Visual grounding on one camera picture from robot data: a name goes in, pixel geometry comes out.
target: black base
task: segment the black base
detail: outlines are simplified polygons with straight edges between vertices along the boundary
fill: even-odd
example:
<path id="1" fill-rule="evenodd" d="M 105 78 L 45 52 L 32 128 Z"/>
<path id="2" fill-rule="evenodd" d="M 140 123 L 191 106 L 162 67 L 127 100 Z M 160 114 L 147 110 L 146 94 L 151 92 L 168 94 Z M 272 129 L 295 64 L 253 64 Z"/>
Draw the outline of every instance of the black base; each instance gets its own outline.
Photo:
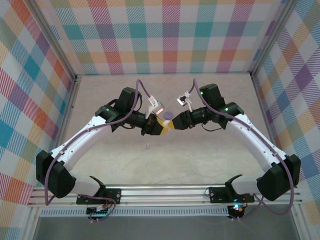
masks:
<path id="1" fill-rule="evenodd" d="M 250 194 L 234 195 L 230 197 L 227 192 L 227 188 L 223 187 L 209 187 L 210 203 L 212 204 L 224 204 L 224 203 L 253 203 L 255 198 Z"/>
<path id="2" fill-rule="evenodd" d="M 51 153 L 42 150 L 35 157 L 36 179 L 45 185 L 48 168 L 54 158 Z M 64 167 L 63 161 L 55 161 L 49 175 L 48 189 L 57 199 L 67 196 L 76 184 L 76 179 Z"/>
<path id="3" fill-rule="evenodd" d="M 121 189 L 120 188 L 104 188 L 99 190 L 99 196 L 95 197 L 101 197 L 101 198 L 111 198 L 115 200 L 116 204 L 120 203 L 121 199 Z M 78 196 L 76 199 L 76 204 L 78 205 L 100 205 L 100 204 L 106 204 L 106 200 L 99 200 L 99 199 L 92 199 L 84 196 Z"/>
<path id="4" fill-rule="evenodd" d="M 290 171 L 293 186 L 299 183 L 301 160 L 295 154 L 283 160 Z M 290 190 L 289 178 L 281 163 L 273 164 L 262 177 L 257 179 L 257 187 L 266 199 L 274 201 Z"/>

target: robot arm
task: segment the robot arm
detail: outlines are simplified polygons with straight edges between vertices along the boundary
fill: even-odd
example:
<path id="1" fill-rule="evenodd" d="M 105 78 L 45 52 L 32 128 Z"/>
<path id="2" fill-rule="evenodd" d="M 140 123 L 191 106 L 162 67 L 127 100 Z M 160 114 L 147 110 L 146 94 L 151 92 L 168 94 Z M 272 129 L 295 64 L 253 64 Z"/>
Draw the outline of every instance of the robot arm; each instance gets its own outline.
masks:
<path id="1" fill-rule="evenodd" d="M 236 200 L 239 195 L 244 194 L 262 194 L 270 201 L 290 190 L 289 179 L 283 165 L 280 163 L 280 157 L 288 167 L 293 185 L 296 186 L 299 181 L 301 161 L 296 155 L 288 156 L 284 151 L 274 146 L 249 120 L 244 111 L 234 102 L 225 103 L 216 84 L 209 84 L 200 88 L 200 93 L 211 108 L 220 113 L 233 116 L 223 116 L 216 114 L 207 107 L 200 107 L 193 111 L 187 110 L 176 116 L 169 127 L 178 130 L 185 130 L 195 127 L 197 124 L 206 124 L 213 121 L 219 124 L 224 130 L 231 132 L 246 146 L 254 158 L 258 161 L 263 175 L 243 176 L 237 175 L 225 183 L 228 198 Z"/>
<path id="2" fill-rule="evenodd" d="M 135 89 L 126 87 L 122 90 L 119 99 L 111 101 L 98 109 L 95 116 L 73 137 L 50 153 L 41 151 L 36 156 L 36 179 L 45 185 L 45 178 L 50 164 L 56 159 L 49 177 L 48 189 L 56 198 L 63 198 L 69 193 L 94 197 L 106 197 L 103 192 L 105 185 L 95 177 L 78 177 L 71 175 L 70 171 L 80 158 L 98 141 L 114 132 L 124 124 L 141 128 L 141 134 L 163 135 L 168 131 L 154 113 L 159 111 L 160 104 L 149 107 L 146 114 L 138 111 L 133 113 L 123 122 L 113 125 L 106 123 L 115 122 L 128 114 L 133 106 Z"/>

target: colorful plaid fabric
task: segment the colorful plaid fabric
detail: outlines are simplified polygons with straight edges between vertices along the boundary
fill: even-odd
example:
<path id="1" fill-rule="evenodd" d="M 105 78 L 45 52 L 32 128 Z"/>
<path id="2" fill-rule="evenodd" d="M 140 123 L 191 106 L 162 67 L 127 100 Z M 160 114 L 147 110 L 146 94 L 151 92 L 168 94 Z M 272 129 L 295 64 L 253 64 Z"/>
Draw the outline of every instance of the colorful plaid fabric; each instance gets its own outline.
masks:
<path id="1" fill-rule="evenodd" d="M 253 61 L 251 62 L 251 65 L 248 69 L 248 72 L 252 72 L 253 68 L 255 67 L 256 65 L 256 62 L 257 62 L 257 59 L 260 57 L 260 53 L 262 51 L 262 49 L 264 49 L 266 43 L 268 42 L 269 40 L 269 37 L 271 35 L 271 33 L 273 32 L 275 26 L 276 26 L 276 21 L 279 19 L 280 15 L 281 15 L 281 12 L 282 10 L 284 9 L 285 5 L 288 3 L 288 0 L 281 0 L 281 3 L 280 5 L 278 6 L 273 18 L 272 18 L 272 21 L 270 23 L 270 25 L 268 26 L 267 28 L 267 31 L 265 32 L 264 34 L 264 37 L 259 45 L 259 48 L 258 50 L 255 52 L 255 55 L 253 57 Z"/>
<path id="2" fill-rule="evenodd" d="M 38 0 L 62 48 L 84 74 L 247 72 L 254 46 L 267 34 L 272 5 L 280 4 L 50 0 L 51 12 L 43 2 Z"/>
<path id="3" fill-rule="evenodd" d="M 320 0 L 299 1 L 258 73 L 276 144 L 301 158 L 309 222 L 320 238 Z"/>
<path id="4" fill-rule="evenodd" d="M 24 1 L 1 1 L 1 240 L 19 237 L 37 183 L 35 155 L 53 148 L 71 83 Z"/>

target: purple cable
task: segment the purple cable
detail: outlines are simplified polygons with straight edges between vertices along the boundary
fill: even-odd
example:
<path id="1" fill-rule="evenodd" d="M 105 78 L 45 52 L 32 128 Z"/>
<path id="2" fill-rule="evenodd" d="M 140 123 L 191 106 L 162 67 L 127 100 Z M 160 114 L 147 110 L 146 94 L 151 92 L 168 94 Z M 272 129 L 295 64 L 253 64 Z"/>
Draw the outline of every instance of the purple cable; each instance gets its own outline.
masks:
<path id="1" fill-rule="evenodd" d="M 193 91 L 194 88 L 195 88 L 195 82 L 192 83 L 192 87 L 191 87 L 191 89 L 188 91 L 188 93 L 190 94 L 190 93 Z"/>
<path id="2" fill-rule="evenodd" d="M 198 84 L 197 84 L 197 80 L 194 78 L 193 79 L 193 85 L 195 86 L 195 89 L 200 97 L 200 99 L 202 100 L 202 103 L 209 109 L 211 110 L 212 112 L 214 112 L 215 114 L 218 114 L 218 115 L 221 115 L 221 116 L 224 116 L 226 118 L 230 118 L 234 121 L 237 121 L 238 123 L 242 124 L 243 126 L 245 126 L 247 129 L 250 129 L 250 126 L 245 123 L 244 121 L 230 115 L 230 114 L 227 114 L 227 113 L 224 113 L 224 112 L 220 112 L 220 111 L 217 111 L 215 109 L 213 109 L 207 102 L 206 100 L 204 99 L 204 97 L 201 95 L 201 91 L 198 87 Z M 276 154 L 276 150 L 274 150 L 274 148 L 256 131 L 254 130 L 253 128 L 251 129 L 251 131 L 254 133 L 254 135 L 256 135 L 269 149 L 270 151 L 275 154 L 275 156 L 277 157 L 277 159 L 280 161 L 280 163 L 282 164 L 287 176 L 288 176 L 288 179 L 289 179 L 289 185 L 290 185 L 290 202 L 289 202 L 289 205 L 287 207 L 287 209 L 284 211 L 284 212 L 276 212 L 276 211 L 273 211 L 265 202 L 262 201 L 262 199 L 259 199 L 256 195 L 254 195 L 254 197 L 259 201 L 259 202 L 262 202 L 262 204 L 270 211 L 272 212 L 273 214 L 276 214 L 276 215 L 285 215 L 287 214 L 293 204 L 294 204 L 294 197 L 295 197 L 295 192 L 294 192 L 294 182 L 292 180 L 292 177 L 291 177 L 291 174 L 290 174 L 290 171 L 287 167 L 287 165 L 285 164 L 285 162 L 281 159 L 281 157 L 279 156 L 279 154 Z"/>
<path id="3" fill-rule="evenodd" d="M 90 127 L 88 130 L 83 130 L 81 132 L 78 133 L 77 136 L 75 136 L 74 138 L 72 138 L 62 149 L 60 152 L 64 152 L 75 140 L 77 140 L 79 137 L 81 137 L 83 134 L 93 130 L 93 129 L 98 129 L 98 128 L 102 128 L 102 127 L 105 127 L 105 126 L 109 126 L 109 125 L 114 125 L 114 124 L 119 124 L 123 121 L 125 121 L 127 118 L 130 117 L 130 115 L 133 113 L 136 105 L 137 105 L 137 102 L 138 102 L 138 88 L 139 88 L 139 84 L 142 86 L 145 94 L 147 94 L 149 97 L 149 93 L 147 92 L 144 84 L 142 83 L 142 81 L 140 79 L 138 79 L 135 83 L 135 93 L 134 93 L 134 101 L 133 101 L 133 105 L 132 105 L 132 108 L 130 109 L 130 111 L 128 112 L 128 114 L 117 120 L 117 121 L 113 121 L 113 122 L 108 122 L 108 123 L 104 123 L 104 124 L 100 124 L 100 125 L 97 125 L 97 126 L 93 126 L 93 127 Z M 46 174 L 45 174 L 45 179 L 44 179 L 44 200 L 45 200 L 45 205 L 48 206 L 52 200 L 55 198 L 55 196 L 52 196 L 50 199 L 49 199 L 49 194 L 48 194 L 48 182 L 49 182 L 49 175 L 51 173 L 51 170 L 52 168 L 54 167 L 54 164 L 55 162 L 58 160 L 58 158 L 61 156 L 60 152 L 55 156 L 55 158 L 52 160 L 48 170 L 46 171 Z"/>

